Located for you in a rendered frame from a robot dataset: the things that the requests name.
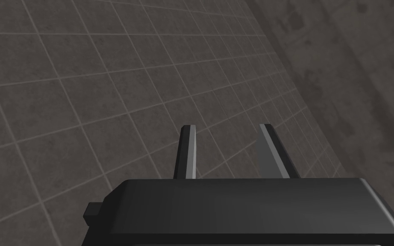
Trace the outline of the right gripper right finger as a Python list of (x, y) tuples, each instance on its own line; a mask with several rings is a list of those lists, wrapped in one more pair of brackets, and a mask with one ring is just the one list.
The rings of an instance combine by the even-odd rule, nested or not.
[(257, 164), (264, 179), (299, 179), (292, 160), (274, 127), (259, 124), (256, 142)]

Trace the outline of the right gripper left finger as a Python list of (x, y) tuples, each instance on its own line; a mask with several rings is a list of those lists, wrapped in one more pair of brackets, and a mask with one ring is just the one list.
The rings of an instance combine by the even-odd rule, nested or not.
[(196, 178), (196, 126), (184, 125), (180, 131), (174, 179)]

